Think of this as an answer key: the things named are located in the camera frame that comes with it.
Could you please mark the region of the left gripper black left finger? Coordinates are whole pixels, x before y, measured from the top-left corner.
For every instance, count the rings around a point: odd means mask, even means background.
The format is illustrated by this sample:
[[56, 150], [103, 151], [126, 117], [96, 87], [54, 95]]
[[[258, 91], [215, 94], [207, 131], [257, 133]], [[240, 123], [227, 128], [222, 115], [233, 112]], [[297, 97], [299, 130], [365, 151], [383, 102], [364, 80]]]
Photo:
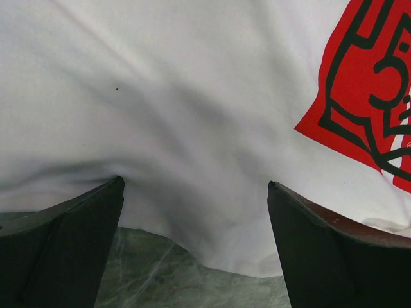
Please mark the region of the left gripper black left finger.
[[1, 223], [1, 307], [94, 307], [121, 215], [117, 176]]

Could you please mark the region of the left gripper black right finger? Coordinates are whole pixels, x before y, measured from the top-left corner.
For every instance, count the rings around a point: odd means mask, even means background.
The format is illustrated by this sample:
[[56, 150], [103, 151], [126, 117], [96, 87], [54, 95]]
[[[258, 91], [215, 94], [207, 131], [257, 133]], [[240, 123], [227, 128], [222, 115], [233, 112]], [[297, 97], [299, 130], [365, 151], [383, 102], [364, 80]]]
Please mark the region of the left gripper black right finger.
[[358, 223], [268, 184], [292, 307], [410, 307], [410, 238]]

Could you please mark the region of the white Coca-Cola t-shirt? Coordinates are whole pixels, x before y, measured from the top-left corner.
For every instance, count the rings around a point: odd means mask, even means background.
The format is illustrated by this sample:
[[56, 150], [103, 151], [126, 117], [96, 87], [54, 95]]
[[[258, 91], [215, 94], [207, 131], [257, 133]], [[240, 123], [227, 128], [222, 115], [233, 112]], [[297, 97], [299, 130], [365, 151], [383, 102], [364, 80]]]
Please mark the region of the white Coca-Cola t-shirt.
[[121, 176], [121, 225], [256, 277], [269, 181], [409, 229], [409, 44], [409, 1], [2, 1], [1, 210]]

